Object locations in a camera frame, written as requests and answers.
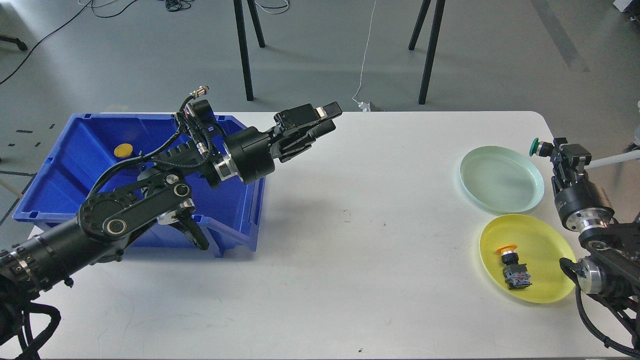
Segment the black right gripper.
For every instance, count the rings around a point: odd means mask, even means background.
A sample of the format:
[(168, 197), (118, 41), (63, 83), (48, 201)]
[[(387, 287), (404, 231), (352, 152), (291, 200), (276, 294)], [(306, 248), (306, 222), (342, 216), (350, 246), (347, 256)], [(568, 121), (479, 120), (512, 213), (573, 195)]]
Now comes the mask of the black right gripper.
[(550, 162), (551, 189), (562, 226), (569, 231), (607, 228), (615, 211), (602, 187), (591, 182), (586, 171), (592, 160), (580, 144), (553, 139)]

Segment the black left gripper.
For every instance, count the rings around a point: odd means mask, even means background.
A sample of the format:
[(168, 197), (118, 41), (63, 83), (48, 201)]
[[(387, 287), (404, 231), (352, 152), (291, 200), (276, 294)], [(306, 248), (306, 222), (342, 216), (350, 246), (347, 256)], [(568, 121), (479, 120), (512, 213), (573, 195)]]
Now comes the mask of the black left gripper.
[(246, 185), (275, 170), (275, 160), (284, 163), (310, 150), (313, 143), (336, 130), (334, 121), (343, 114), (334, 101), (313, 111), (281, 111), (274, 115), (275, 126), (261, 132), (254, 126), (224, 139), (235, 172)]

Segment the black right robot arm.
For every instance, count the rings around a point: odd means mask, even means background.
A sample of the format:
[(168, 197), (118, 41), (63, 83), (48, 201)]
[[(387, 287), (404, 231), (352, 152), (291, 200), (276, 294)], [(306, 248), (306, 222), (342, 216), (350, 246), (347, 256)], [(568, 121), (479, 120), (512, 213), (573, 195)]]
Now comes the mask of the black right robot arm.
[[(552, 164), (554, 204), (563, 228), (579, 234), (589, 255), (559, 260), (560, 269), (575, 285), (578, 315), (585, 328), (603, 346), (639, 357), (639, 221), (620, 223), (605, 191), (590, 181), (586, 167), (591, 154), (564, 137), (535, 141), (531, 155), (548, 157)], [(600, 331), (589, 319), (582, 295), (608, 309), (631, 335), (625, 346)]]

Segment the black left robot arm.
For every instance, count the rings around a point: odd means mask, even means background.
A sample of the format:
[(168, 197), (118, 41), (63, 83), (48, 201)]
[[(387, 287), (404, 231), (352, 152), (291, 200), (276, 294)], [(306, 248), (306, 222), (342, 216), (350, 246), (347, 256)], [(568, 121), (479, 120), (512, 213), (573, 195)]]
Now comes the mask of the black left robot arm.
[(51, 305), (36, 303), (58, 283), (72, 287), (72, 275), (88, 265), (120, 261), (135, 239), (154, 224), (179, 230), (202, 251), (210, 242), (192, 218), (195, 205), (186, 177), (201, 173), (215, 189), (238, 177), (246, 185), (309, 150), (318, 137), (336, 129), (343, 111), (332, 102), (304, 104), (274, 115), (275, 126), (254, 126), (228, 135), (210, 103), (210, 89), (190, 92), (171, 115), (176, 131), (150, 153), (105, 170), (73, 218), (1, 251), (1, 342), (17, 338), (19, 360), (38, 360), (39, 350), (62, 319)]

